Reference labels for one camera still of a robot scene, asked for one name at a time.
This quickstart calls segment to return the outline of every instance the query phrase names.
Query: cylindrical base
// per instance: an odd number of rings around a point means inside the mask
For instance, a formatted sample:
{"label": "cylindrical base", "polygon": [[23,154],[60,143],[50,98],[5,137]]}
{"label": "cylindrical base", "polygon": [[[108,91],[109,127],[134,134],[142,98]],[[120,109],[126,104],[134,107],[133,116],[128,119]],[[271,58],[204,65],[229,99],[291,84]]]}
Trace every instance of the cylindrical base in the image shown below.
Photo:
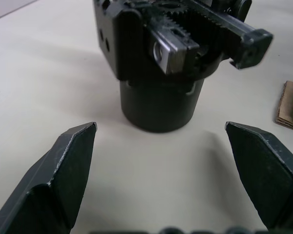
{"label": "cylindrical base", "polygon": [[131,123],[150,132],[176,130],[192,118],[203,82],[121,81],[123,113]]}

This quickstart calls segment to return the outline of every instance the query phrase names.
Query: black cylinder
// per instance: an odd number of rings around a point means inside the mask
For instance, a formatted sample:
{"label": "black cylinder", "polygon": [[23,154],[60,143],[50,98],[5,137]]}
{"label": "black cylinder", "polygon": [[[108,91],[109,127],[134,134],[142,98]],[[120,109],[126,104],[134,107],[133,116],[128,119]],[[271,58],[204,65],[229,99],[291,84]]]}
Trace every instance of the black cylinder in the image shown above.
{"label": "black cylinder", "polygon": [[192,118],[203,82],[121,81],[123,113],[131,123],[150,132],[176,130]]}

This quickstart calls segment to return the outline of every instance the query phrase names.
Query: white table surface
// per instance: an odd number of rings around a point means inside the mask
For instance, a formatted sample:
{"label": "white table surface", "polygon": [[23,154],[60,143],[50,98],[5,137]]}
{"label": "white table surface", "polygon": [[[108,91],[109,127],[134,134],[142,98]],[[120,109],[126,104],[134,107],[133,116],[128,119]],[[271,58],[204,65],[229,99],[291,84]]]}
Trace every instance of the white table surface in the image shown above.
{"label": "white table surface", "polygon": [[293,130],[273,122],[283,84],[293,81],[293,0],[254,0],[246,22],[275,35],[263,63],[237,71],[222,62],[205,81],[191,122],[152,134],[122,114],[91,0],[40,0],[0,19],[0,208],[62,132],[96,121],[73,234],[169,225],[187,232],[264,228],[224,126],[262,128],[293,153]]}

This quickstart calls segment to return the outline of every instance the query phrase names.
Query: black rubber part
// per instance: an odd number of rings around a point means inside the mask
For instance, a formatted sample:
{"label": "black rubber part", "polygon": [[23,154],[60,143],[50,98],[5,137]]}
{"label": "black rubber part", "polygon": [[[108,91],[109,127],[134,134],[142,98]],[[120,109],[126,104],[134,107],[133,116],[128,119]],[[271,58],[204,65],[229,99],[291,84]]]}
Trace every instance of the black rubber part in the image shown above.
{"label": "black rubber part", "polygon": [[191,120],[203,82],[121,81],[123,113],[132,124],[150,132],[179,129]]}

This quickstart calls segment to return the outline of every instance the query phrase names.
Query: gear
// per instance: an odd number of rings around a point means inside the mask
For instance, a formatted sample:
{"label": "gear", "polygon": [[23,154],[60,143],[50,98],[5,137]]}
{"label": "gear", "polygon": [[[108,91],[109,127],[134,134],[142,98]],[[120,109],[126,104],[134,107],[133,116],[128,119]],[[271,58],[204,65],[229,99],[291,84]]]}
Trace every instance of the gear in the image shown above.
{"label": "gear", "polygon": [[156,5],[163,13],[171,17],[184,14],[188,11],[187,6],[179,1],[157,0],[153,4]]}

